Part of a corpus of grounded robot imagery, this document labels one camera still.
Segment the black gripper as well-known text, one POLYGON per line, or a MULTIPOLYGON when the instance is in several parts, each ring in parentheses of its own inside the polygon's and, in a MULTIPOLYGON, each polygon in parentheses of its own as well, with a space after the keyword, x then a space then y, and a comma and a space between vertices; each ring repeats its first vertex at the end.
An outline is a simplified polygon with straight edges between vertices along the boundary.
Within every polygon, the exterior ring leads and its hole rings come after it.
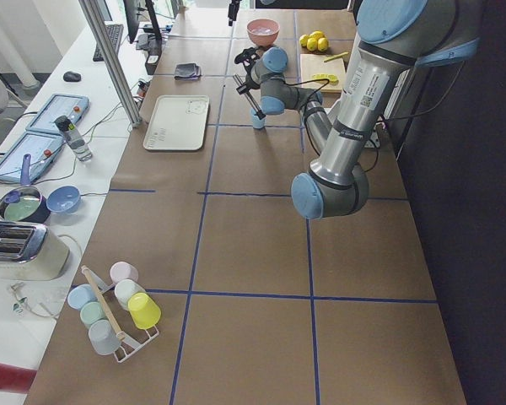
POLYGON ((240 10, 240 0, 231 0, 228 7, 229 26, 232 26, 237 19, 240 10))
POLYGON ((236 91, 240 95, 244 95, 246 93, 249 93, 252 89, 259 89, 261 87, 260 74, 258 73, 260 69, 261 64, 259 62, 245 66, 245 84, 240 84, 236 88, 236 91))

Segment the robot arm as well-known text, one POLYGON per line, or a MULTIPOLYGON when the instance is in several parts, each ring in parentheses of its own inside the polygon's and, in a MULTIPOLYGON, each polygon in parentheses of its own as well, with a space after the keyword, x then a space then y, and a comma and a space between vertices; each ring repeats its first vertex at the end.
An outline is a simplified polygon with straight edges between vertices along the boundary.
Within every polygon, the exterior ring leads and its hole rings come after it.
POLYGON ((286 83, 284 49, 273 46, 258 55, 249 48, 236 56, 246 70, 238 92, 261 92, 260 100, 248 99, 253 127, 263 127, 265 116, 298 111, 320 152, 291 185, 293 205, 303 217, 349 215, 366 203, 369 183, 358 158, 400 74, 475 55, 484 8, 483 1, 361 2, 346 81, 330 111, 322 107, 319 91, 286 83))

